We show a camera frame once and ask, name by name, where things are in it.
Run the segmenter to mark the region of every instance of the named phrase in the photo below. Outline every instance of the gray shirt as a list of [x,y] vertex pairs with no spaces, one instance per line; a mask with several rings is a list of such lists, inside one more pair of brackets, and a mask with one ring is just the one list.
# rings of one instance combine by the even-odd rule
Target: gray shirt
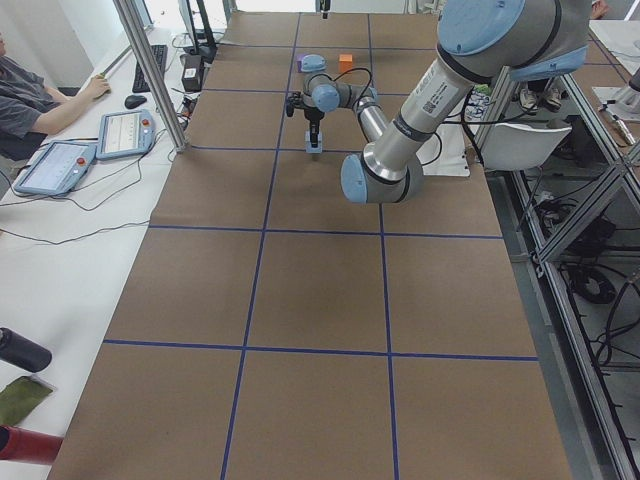
[[45,137],[29,133],[33,124],[58,105],[45,91],[42,77],[0,57],[0,153],[15,160],[29,158]]

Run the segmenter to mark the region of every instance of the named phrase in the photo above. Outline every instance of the metal pole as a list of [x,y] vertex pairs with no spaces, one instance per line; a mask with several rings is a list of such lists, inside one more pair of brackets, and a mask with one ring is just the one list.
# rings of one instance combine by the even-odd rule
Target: metal pole
[[160,116],[164,121],[164,125],[171,135],[171,140],[177,152],[182,152],[187,146],[187,139],[184,136],[184,132],[178,117],[173,109],[173,103],[169,98],[169,92],[164,84],[163,75],[158,70],[158,66],[153,58],[151,52],[151,46],[147,40],[147,35],[142,27],[142,20],[140,14],[136,10],[133,2],[126,0],[113,0],[113,3],[118,10],[120,21],[124,27],[124,31],[129,38],[131,49],[136,56],[142,71],[144,72],[145,80],[149,84],[151,94],[156,101]]

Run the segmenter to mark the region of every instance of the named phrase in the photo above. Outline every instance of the person's arm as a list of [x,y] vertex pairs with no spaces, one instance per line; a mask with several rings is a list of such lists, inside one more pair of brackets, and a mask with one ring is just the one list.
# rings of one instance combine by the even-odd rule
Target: person's arm
[[109,83],[101,77],[94,77],[89,85],[75,97],[53,110],[43,113],[31,127],[32,132],[55,135],[71,125],[82,115],[91,103],[109,91]]
[[44,91],[51,95],[51,98],[58,103],[66,103],[69,100],[69,97],[56,88],[45,85]]

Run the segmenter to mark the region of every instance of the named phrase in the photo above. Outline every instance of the black cylinder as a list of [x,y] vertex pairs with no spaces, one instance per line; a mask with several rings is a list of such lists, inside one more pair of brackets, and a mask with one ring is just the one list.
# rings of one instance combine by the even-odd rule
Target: black cylinder
[[32,373],[51,363],[51,352],[8,328],[0,328],[0,359]]

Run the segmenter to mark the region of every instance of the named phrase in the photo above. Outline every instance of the orange block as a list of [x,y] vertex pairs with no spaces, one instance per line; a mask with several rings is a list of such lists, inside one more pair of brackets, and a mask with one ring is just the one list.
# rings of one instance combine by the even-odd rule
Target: orange block
[[344,73],[353,68],[353,55],[350,53],[341,53],[338,62],[338,71]]

